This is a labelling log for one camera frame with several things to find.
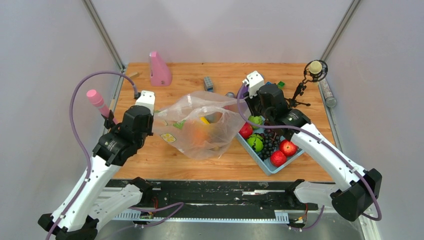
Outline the clear plastic fruit bag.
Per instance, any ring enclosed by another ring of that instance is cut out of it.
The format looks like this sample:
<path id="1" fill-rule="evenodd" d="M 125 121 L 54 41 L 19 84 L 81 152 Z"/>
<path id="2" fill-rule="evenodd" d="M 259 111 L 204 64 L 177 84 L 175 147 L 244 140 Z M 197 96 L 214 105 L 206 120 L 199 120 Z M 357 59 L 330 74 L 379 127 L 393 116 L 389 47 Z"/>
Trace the clear plastic fruit bag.
<path id="1" fill-rule="evenodd" d="M 156 110 L 153 133 L 190 159 L 205 160 L 225 153 L 250 112 L 244 100 L 208 91 L 194 91 Z M 194 146 L 193 130 L 209 129 L 210 141 Z"/>

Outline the orange fruit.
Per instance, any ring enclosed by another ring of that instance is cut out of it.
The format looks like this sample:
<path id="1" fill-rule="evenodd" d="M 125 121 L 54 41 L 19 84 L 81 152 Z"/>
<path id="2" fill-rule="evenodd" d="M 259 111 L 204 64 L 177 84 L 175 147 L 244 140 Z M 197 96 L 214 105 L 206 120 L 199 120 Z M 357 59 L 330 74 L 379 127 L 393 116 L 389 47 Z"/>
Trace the orange fruit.
<path id="1" fill-rule="evenodd" d="M 196 147 L 202 147 L 210 141 L 210 130 L 207 127 L 195 128 L 192 131 L 192 143 Z"/>

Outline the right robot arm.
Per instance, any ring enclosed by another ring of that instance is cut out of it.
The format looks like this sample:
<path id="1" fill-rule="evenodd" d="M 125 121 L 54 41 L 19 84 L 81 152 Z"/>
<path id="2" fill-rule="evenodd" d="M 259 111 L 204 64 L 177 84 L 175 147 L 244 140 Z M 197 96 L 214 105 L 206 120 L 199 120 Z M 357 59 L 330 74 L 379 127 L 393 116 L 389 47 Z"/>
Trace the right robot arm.
<path id="1" fill-rule="evenodd" d="M 382 219 L 377 201 L 382 175 L 372 168 L 366 170 L 349 159 L 328 141 L 300 110 L 288 106 L 284 93 L 276 84 L 242 84 L 238 101 L 245 101 L 253 116 L 270 121 L 265 129 L 276 130 L 288 141 L 304 150 L 332 178 L 332 184 L 300 180 L 285 195 L 286 204 L 298 209 L 306 203 L 332 206 L 348 221 L 360 215 L 373 220 Z"/>

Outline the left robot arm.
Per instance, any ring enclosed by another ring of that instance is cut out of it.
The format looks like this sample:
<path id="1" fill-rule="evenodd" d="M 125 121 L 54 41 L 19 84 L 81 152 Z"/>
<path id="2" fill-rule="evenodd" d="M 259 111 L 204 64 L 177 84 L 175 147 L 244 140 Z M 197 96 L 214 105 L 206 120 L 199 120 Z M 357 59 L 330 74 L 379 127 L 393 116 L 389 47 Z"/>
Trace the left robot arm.
<path id="1" fill-rule="evenodd" d="M 153 186 L 136 177 L 106 201 L 96 200 L 109 180 L 135 155 L 151 136 L 154 115 L 151 107 L 133 105 L 122 122 L 102 135 L 90 158 L 91 165 L 77 185 L 53 213 L 45 213 L 38 225 L 55 235 L 57 240 L 93 240 L 110 220 L 125 209 L 139 204 L 149 206 L 153 201 Z"/>

